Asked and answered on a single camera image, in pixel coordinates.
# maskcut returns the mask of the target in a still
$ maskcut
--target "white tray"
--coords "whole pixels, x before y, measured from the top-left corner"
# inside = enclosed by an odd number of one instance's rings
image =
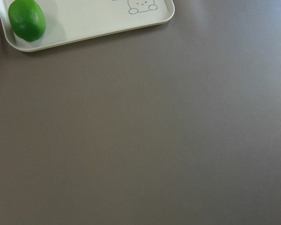
[[[0,0],[0,18],[8,43],[23,52],[165,23],[175,11],[172,0],[36,0],[47,27],[29,43],[11,28],[8,8],[13,1]]]

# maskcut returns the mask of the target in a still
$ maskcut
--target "brown tabletop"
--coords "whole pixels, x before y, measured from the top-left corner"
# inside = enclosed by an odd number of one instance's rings
[[[23,53],[0,23],[0,225],[281,225],[281,0]]]

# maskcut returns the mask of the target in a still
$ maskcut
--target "green lime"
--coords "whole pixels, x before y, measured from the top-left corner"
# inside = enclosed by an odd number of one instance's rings
[[[46,30],[43,11],[34,0],[15,0],[8,8],[8,17],[14,33],[25,41],[38,40]]]

